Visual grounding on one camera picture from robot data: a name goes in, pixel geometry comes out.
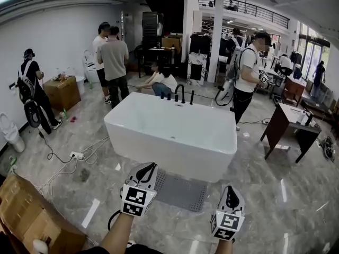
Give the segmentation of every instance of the white toilet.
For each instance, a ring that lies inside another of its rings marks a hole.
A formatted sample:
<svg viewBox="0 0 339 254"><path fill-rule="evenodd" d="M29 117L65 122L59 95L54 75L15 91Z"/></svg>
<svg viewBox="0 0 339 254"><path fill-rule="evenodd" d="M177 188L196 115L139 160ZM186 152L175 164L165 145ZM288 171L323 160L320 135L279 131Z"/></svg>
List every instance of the white toilet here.
<svg viewBox="0 0 339 254"><path fill-rule="evenodd" d="M94 58L88 50L84 51L83 64L88 82L99 83L100 80L95 69Z"/></svg>
<svg viewBox="0 0 339 254"><path fill-rule="evenodd" d="M12 144L17 152L23 152L25 142L22 140L19 131L5 113L0 113L0 130L3 132L5 139Z"/></svg>

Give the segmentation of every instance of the white bathtub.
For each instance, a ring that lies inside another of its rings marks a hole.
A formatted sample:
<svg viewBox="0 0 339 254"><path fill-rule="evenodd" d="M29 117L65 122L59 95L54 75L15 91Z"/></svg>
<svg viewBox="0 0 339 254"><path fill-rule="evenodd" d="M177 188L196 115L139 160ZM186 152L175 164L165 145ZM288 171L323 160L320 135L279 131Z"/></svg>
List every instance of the white bathtub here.
<svg viewBox="0 0 339 254"><path fill-rule="evenodd" d="M181 95L131 93L104 121L116 153L184 177L217 182L237 151L233 112L181 104Z"/></svg>

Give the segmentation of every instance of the balcony railing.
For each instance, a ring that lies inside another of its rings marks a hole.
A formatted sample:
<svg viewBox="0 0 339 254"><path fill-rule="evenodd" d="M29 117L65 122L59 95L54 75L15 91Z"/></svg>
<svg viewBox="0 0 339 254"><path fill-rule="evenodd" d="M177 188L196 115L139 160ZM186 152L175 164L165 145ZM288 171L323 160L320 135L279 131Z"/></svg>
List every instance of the balcony railing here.
<svg viewBox="0 0 339 254"><path fill-rule="evenodd" d="M215 0L199 0L199 6L215 7ZM290 19L256 5L238 0L224 0L224 9L262 18L288 29L288 23Z"/></svg>

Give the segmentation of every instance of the white t-shirt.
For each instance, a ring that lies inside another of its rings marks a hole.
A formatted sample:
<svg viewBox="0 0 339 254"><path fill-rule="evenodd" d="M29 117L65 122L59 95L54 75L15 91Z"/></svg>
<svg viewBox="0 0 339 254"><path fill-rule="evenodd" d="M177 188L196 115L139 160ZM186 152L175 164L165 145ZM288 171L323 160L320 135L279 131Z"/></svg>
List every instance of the white t-shirt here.
<svg viewBox="0 0 339 254"><path fill-rule="evenodd" d="M165 76L163 74L160 74L158 72L155 72L153 75L155 75L154 78L153 78L154 82L162 83L166 87L169 87L172 92L175 91L176 86L178 85L178 83L176 82L176 80L173 77L173 75L169 75L167 78L165 78Z"/></svg>
<svg viewBox="0 0 339 254"><path fill-rule="evenodd" d="M92 43L94 50L94 64L96 70L101 70L104 68L104 63L99 64L97 62L97 49L99 48L99 46L103 45L106 42L106 40L107 40L106 38L103 39L102 37L97 36Z"/></svg>
<svg viewBox="0 0 339 254"><path fill-rule="evenodd" d="M259 79L259 54L256 47L251 44L249 45L243 52L241 61L240 61L240 72L243 69L243 66L247 66L251 68L251 76L254 78ZM239 75L239 79L236 80L235 87L243 92L253 92L255 89L256 84L250 83L242 79L241 75Z"/></svg>
<svg viewBox="0 0 339 254"><path fill-rule="evenodd" d="M288 57L280 57L280 65L281 68L289 68L292 69L292 62L291 59L289 59Z"/></svg>

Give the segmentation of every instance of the cardboard box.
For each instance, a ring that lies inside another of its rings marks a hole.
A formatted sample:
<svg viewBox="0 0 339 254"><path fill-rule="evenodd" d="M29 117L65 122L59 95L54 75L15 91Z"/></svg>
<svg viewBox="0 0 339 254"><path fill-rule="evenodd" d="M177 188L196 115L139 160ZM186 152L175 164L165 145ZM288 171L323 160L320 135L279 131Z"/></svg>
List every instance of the cardboard box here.
<svg viewBox="0 0 339 254"><path fill-rule="evenodd" d="M30 253L35 253L34 239L44 241L48 245L49 254L74 254L82 249L86 236L72 229L65 219L43 210L24 236L23 244Z"/></svg>
<svg viewBox="0 0 339 254"><path fill-rule="evenodd" d="M171 48L174 46L175 53L181 52L182 39L181 38L162 38L162 47Z"/></svg>
<svg viewBox="0 0 339 254"><path fill-rule="evenodd" d="M49 80L43 85L53 109L69 110L81 101L75 76L69 76L65 81Z"/></svg>
<svg viewBox="0 0 339 254"><path fill-rule="evenodd" d="M76 253L86 235L65 220L27 180L10 175L0 187L0 219L25 247L33 240L49 245L49 253Z"/></svg>

